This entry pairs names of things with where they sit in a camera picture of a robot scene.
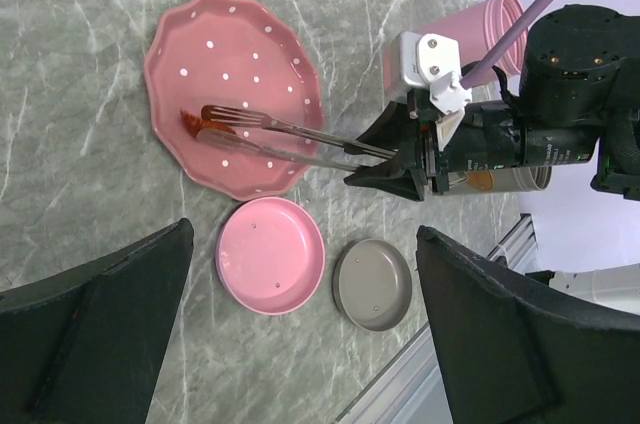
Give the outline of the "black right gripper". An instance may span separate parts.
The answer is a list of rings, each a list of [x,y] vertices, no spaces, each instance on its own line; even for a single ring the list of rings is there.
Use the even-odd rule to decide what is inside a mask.
[[[425,200],[426,177],[431,191],[443,194],[455,174],[489,172],[520,164],[520,123],[501,101],[472,103],[461,115],[443,117],[427,93],[410,93],[407,104],[390,102],[357,141],[415,157],[415,120],[419,123],[425,172],[396,156],[374,166],[361,166],[343,179],[350,187],[375,189],[406,200]]]

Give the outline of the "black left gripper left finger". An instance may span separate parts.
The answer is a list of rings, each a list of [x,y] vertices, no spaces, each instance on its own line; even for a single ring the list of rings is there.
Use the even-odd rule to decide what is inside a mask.
[[[193,238],[183,218],[119,251],[2,292],[2,422],[145,422]]]

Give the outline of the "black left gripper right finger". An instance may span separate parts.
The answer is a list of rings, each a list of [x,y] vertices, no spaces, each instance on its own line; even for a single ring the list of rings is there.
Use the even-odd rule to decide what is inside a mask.
[[[487,264],[465,264],[497,328],[447,391],[456,423],[636,423],[639,318]]]

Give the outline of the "grey round lid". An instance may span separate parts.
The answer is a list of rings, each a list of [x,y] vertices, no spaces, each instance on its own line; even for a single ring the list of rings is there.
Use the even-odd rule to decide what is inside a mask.
[[[413,282],[403,254],[380,239],[350,243],[332,276],[332,293],[340,313],[369,332],[396,327],[407,314]]]

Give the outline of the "pink scalloped plate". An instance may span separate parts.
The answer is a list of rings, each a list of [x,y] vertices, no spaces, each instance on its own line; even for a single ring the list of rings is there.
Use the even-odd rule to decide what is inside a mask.
[[[265,112],[320,130],[321,86],[298,36],[255,0],[191,0],[166,11],[144,62],[156,136],[194,182],[236,200],[288,192],[305,167],[216,148],[180,114],[203,106]]]

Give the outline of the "steel serving tongs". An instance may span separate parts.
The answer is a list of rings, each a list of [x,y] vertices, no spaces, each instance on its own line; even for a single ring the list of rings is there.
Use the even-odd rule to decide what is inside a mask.
[[[201,109],[201,118],[223,125],[225,129],[202,131],[198,135],[200,140],[269,159],[353,173],[363,167],[323,159],[316,155],[316,146],[322,144],[339,148],[348,155],[368,156],[384,161],[395,155],[390,150],[306,128],[243,107],[207,104]]]

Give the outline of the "small red sausage toy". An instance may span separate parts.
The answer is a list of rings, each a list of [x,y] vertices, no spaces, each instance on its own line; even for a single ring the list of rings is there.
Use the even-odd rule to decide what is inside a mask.
[[[205,120],[185,110],[180,111],[180,118],[185,130],[193,138],[196,138],[202,130],[215,130],[226,134],[235,135],[236,132],[228,125],[215,120]]]

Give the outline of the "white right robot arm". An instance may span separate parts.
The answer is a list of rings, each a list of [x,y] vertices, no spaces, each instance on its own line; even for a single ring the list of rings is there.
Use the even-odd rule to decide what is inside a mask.
[[[595,191],[639,197],[639,20],[568,5],[537,21],[519,91],[472,103],[451,139],[436,132],[426,90],[392,102],[361,135],[391,152],[345,182],[404,199],[493,188],[501,171],[595,161]]]

